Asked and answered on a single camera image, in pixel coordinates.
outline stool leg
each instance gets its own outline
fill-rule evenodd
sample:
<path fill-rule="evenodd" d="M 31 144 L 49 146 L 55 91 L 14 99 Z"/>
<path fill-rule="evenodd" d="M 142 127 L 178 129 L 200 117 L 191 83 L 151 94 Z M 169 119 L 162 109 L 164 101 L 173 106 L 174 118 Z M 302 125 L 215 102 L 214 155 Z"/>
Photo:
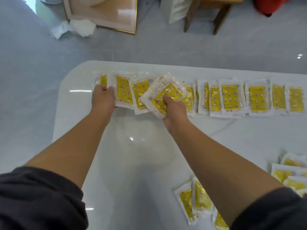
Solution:
<path fill-rule="evenodd" d="M 227 18 L 228 14 L 230 13 L 233 4 L 225 4 L 217 14 L 216 18 L 213 21 L 214 24 L 214 31 L 213 34 L 216 35 L 219 32 L 222 24 L 224 23 L 225 19 Z"/>
<path fill-rule="evenodd" d="M 189 26 L 192 22 L 192 19 L 196 15 L 196 12 L 198 10 L 200 3 L 201 3 L 201 0 L 192 0 L 190 8 L 189 8 L 187 15 L 185 17 L 185 27 L 183 29 L 184 32 L 187 32 L 187 30 L 188 30 L 188 28 L 189 28 Z"/>

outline white tabletop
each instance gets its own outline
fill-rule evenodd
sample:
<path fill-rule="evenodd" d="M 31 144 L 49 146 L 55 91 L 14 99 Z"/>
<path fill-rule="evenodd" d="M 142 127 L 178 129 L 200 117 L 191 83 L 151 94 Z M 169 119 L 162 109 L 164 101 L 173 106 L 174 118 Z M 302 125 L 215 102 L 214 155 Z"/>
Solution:
<path fill-rule="evenodd" d="M 89 113 L 91 92 L 87 91 L 92 90 L 94 71 L 171 72 L 186 80 L 267 77 L 307 84 L 307 76 L 302 74 L 87 61 L 61 83 L 53 141 Z M 239 120 L 204 116 L 190 120 L 205 134 L 266 171 L 268 162 L 277 162 L 283 151 L 306 153 L 306 116 Z M 135 116 L 132 110 L 117 108 L 82 188 L 89 229 L 214 229 L 211 219 L 189 227 L 173 194 L 192 176 L 162 120 L 152 113 Z"/>

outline wooden stool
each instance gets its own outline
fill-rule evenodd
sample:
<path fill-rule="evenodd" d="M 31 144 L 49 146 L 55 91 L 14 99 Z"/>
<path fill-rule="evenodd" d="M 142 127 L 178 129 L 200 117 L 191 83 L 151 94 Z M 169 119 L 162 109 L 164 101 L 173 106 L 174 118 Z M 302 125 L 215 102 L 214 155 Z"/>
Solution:
<path fill-rule="evenodd" d="M 185 27 L 184 32 L 187 32 L 192 19 L 195 17 L 198 8 L 211 9 L 218 8 L 220 9 L 216 18 L 213 21 L 214 31 L 213 34 L 216 35 L 219 32 L 222 24 L 227 18 L 229 12 L 235 4 L 241 3 L 243 0 L 192 0 L 190 8 L 185 17 Z"/>

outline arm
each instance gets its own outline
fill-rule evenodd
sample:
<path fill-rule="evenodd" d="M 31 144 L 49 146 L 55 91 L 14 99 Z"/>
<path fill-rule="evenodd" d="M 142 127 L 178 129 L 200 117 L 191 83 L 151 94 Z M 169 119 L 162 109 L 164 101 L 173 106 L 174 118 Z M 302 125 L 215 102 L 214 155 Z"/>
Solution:
<path fill-rule="evenodd" d="M 81 188 L 114 108 L 113 88 L 97 85 L 90 113 L 25 166 L 52 171 Z"/>
<path fill-rule="evenodd" d="M 228 226 L 243 210 L 283 184 L 217 143 L 187 118 L 186 107 L 164 96 L 164 124 Z"/>

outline sleeve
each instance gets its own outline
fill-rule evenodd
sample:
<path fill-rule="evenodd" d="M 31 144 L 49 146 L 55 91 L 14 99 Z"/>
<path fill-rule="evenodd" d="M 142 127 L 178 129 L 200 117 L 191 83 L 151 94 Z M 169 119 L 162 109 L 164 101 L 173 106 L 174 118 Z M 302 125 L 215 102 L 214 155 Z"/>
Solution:
<path fill-rule="evenodd" d="M 86 229 L 83 192 L 48 170 L 19 167 L 0 175 L 0 229 Z"/>
<path fill-rule="evenodd" d="M 301 230 L 307 226 L 307 200 L 283 187 L 261 197 L 245 209 L 231 230 Z"/>

